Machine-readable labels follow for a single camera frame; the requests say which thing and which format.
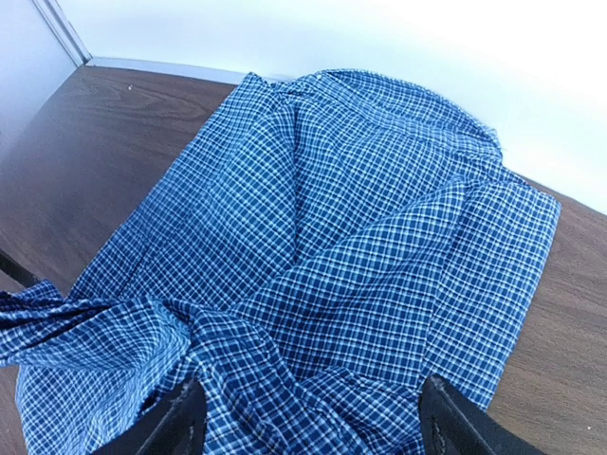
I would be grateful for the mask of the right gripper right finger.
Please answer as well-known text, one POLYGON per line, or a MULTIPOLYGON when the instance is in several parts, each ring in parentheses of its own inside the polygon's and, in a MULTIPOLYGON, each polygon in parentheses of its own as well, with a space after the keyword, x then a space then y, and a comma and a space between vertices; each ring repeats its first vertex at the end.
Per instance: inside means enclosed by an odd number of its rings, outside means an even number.
POLYGON ((434 374, 418 400, 423 445, 428 454, 540 454, 500 426, 447 379, 434 374))

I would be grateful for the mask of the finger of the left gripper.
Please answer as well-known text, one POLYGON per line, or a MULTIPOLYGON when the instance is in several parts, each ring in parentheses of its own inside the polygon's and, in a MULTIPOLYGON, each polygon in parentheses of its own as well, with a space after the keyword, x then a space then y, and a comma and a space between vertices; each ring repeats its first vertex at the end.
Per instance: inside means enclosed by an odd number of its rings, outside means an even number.
POLYGON ((29 270, 18 264, 4 250, 0 251, 0 268, 5 275, 8 275, 11 279, 13 279, 15 282, 18 282, 25 288, 34 286, 42 281, 39 277, 37 277, 29 270))

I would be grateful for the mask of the blue checked long sleeve shirt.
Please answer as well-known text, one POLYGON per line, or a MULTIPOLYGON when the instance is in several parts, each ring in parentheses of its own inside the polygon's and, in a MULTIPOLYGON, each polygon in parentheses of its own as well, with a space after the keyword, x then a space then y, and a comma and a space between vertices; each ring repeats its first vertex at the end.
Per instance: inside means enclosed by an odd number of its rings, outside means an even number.
POLYGON ((559 216, 430 90, 249 74, 66 297, 2 294, 27 449, 91 453, 193 378, 208 454, 420 454, 428 376, 489 406, 559 216))

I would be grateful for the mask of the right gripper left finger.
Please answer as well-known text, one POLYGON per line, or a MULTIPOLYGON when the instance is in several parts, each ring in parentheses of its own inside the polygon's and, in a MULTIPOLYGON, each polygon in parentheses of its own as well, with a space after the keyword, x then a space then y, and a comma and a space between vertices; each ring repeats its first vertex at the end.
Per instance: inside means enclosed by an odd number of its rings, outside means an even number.
POLYGON ((94 454, 202 454, 207 413, 202 385, 195 378, 188 379, 94 454))

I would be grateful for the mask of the left aluminium frame post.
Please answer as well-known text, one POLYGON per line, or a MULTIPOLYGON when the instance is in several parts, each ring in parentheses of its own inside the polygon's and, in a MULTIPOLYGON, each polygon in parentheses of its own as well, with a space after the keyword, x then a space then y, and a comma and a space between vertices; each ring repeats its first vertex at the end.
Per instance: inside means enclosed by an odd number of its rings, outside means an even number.
POLYGON ((32 3, 73 64, 87 65, 92 56, 59 3, 56 0, 33 0, 32 3))

